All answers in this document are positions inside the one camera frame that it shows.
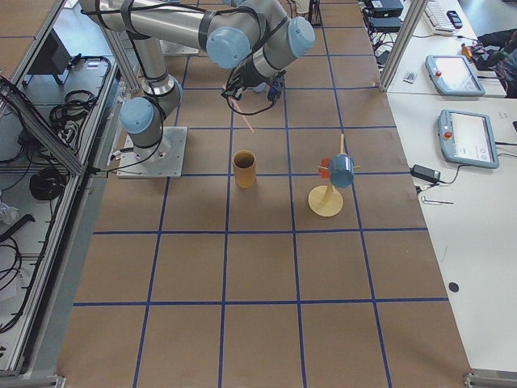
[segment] brown cylinder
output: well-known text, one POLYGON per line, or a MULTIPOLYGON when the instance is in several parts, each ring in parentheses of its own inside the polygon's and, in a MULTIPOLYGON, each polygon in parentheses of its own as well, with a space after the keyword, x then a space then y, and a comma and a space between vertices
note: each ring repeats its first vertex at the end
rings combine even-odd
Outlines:
POLYGON ((233 173, 235 184, 240 188, 253 186, 256 179, 255 155, 248 150, 242 150, 233 156, 233 173))

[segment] metal base plate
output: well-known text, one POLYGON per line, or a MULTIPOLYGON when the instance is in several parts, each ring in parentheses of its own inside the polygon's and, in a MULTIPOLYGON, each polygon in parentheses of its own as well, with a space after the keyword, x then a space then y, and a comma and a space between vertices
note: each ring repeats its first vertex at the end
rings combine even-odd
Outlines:
MULTIPOLYGON (((160 163, 143 162, 135 166, 129 166, 138 162, 135 154, 133 152, 122 154, 120 170, 116 173, 119 178, 146 179, 165 178, 166 176, 179 178, 183 169, 187 127, 164 127, 163 137, 170 141, 172 147, 160 163)), ((126 138, 124 147, 132 147, 132 141, 129 136, 126 138)))
POLYGON ((167 42, 160 40, 162 46, 162 53, 166 57, 180 57, 184 55, 198 55, 200 51, 197 48, 183 46, 182 44, 167 42))

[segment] white table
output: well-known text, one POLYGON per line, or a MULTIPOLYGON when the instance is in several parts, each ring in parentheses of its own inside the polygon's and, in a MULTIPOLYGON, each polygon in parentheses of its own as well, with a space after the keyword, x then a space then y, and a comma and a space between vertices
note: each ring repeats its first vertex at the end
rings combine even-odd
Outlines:
MULTIPOLYGON (((496 141, 517 142, 517 100, 388 98, 408 164, 441 171, 442 180, 452 180, 457 167, 440 152, 436 121, 442 109, 487 114, 496 141)), ((517 147, 498 146, 505 151, 517 154, 517 147)), ((517 372, 517 158, 500 158, 496 170, 464 167, 451 186, 421 195, 454 202, 421 205, 443 281, 460 286, 448 294, 471 367, 517 372)))
MULTIPOLYGON (((439 0, 439 2, 445 11, 454 10, 457 12, 461 18, 463 27, 456 30, 456 36, 430 36, 427 38, 413 37, 406 47, 404 55, 402 56, 401 62, 397 68, 397 72, 388 88, 389 93, 437 95, 438 92, 430 80, 429 73, 425 66, 427 55, 460 55, 461 44, 465 43, 466 45, 472 45, 472 40, 458 38, 457 36, 460 35, 473 39, 477 38, 469 21, 467 20, 467 16, 461 10, 457 0, 439 0), (404 75, 408 70, 414 71, 417 74, 417 78, 413 84, 403 81, 404 75)), ((406 0, 404 2, 405 11, 409 7, 409 3, 410 0, 406 0)), ((418 22, 418 26, 414 30, 414 36, 429 36, 431 34, 431 29, 423 20, 425 17, 426 16, 423 15, 422 19, 418 22)), ((477 73, 478 75, 495 77, 495 73, 492 71, 482 71, 477 73)), ((485 88, 485 97, 504 98, 506 96, 506 92, 498 79, 480 78, 480 82, 485 88)), ((449 97, 449 99, 464 99, 464 97, 449 97)))

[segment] brown paper floor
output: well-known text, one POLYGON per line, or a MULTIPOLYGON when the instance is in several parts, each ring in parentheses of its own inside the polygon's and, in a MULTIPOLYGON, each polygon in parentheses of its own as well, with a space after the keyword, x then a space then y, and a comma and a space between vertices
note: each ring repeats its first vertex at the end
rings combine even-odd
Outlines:
POLYGON ((10 78, 34 43, 55 0, 0 2, 0 74, 10 78))
MULTIPOLYGON (((58 373, 78 387, 462 387, 468 363, 356 3, 287 91, 250 118, 206 57, 168 59, 185 88, 184 176, 107 183, 58 373), (308 207, 340 133, 361 165, 345 208, 308 207), (238 188, 231 154, 257 155, 238 188)), ((245 110, 264 104, 246 92, 245 110)))

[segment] blue cup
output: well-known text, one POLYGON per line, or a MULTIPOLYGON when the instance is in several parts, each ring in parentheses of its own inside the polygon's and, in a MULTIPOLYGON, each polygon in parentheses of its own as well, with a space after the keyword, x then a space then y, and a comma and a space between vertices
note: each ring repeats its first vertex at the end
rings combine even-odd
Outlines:
POLYGON ((336 188, 347 188, 354 183, 354 161, 346 154, 335 155, 329 161, 329 173, 336 188))

